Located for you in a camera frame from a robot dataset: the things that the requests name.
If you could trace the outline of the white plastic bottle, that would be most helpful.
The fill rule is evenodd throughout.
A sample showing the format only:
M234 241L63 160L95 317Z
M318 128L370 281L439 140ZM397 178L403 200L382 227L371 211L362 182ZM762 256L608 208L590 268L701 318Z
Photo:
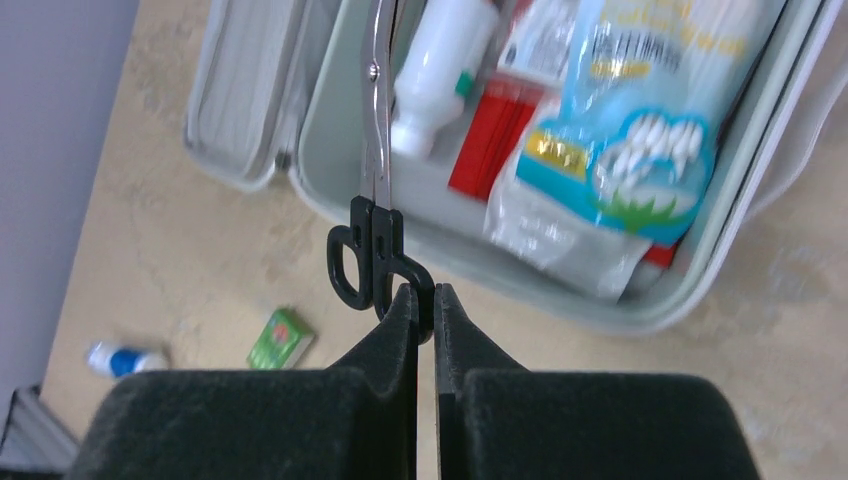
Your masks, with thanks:
M491 1L429 1L397 75L391 150L426 158L437 133L459 119L500 13Z

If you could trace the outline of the black handled scissors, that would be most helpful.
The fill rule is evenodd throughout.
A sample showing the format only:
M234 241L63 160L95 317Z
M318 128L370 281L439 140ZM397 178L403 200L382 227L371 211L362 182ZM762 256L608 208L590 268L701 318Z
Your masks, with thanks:
M383 319L393 302L393 278L406 280L418 298L413 321L418 343L434 329L435 282L428 270L404 251L404 219L391 206L390 120L391 46L398 16L396 1L372 1L362 41L362 120L364 158L359 195L350 202L350 222L327 237L329 280L349 307L373 308Z

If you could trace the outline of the light blue wipes packet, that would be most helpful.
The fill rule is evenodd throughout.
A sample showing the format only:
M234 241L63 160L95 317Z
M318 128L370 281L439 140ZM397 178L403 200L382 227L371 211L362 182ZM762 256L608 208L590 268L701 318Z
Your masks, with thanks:
M583 1L560 111L516 176L588 223L676 243L703 201L719 130L780 1Z

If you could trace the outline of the red first aid pouch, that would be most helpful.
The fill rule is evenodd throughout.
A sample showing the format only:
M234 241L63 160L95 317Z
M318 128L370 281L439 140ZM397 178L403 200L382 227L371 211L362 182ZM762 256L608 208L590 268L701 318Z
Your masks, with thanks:
M496 178L526 127L544 104L559 108L562 86L544 86L507 75L489 80L448 181L448 187L468 198L489 200Z

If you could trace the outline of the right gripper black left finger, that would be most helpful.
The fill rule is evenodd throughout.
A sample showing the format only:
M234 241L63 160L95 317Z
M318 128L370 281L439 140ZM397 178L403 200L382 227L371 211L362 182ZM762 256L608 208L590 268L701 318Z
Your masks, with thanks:
M172 370L119 381L71 479L411 479L419 302L321 370Z

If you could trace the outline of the blue white ointment tube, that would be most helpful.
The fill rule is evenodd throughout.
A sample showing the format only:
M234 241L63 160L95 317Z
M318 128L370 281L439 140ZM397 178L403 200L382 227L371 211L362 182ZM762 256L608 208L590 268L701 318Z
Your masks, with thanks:
M170 368L169 360L161 352L103 341L89 349L86 363L93 372L112 379Z

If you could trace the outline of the blue white mask packet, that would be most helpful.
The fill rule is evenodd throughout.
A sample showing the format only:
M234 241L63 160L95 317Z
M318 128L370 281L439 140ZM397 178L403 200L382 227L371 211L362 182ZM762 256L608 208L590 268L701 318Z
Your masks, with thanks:
M518 180L519 156L516 146L494 181L484 237L583 294L618 301L651 243L595 226Z

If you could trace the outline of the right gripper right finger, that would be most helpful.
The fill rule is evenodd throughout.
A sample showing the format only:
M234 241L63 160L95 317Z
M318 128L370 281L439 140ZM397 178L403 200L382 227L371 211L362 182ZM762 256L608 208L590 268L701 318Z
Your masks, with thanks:
M465 312L433 303L444 479L756 479L728 400L668 373L531 371Z

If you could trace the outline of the grey storage case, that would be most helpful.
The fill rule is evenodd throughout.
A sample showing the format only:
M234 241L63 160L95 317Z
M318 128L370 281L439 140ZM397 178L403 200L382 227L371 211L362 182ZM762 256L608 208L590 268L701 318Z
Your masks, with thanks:
M716 186L670 269L637 280L618 302L597 300L488 246L484 207L447 181L472 117L436 138L429 163L392 167L393 199L413 255L485 288L612 335L642 335L681 321L707 296L738 230L804 170L813 145L800 96L841 9L791 1L729 126ZM363 152L356 44L362 1L214 1L190 94L184 142L196 164L244 193L278 176L325 218L354 196Z

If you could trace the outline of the small green medicine box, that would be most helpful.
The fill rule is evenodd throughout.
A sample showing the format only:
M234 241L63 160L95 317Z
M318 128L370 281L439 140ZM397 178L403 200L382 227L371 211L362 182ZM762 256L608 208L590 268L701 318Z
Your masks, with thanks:
M258 370L293 368L315 337L313 329L295 310L279 308L251 348L247 364Z

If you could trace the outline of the small white pad packet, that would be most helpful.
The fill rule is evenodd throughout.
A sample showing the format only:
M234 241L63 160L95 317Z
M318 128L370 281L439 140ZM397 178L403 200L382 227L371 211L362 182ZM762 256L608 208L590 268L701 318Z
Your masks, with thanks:
M557 89L566 78L580 2L520 1L501 49L496 72Z

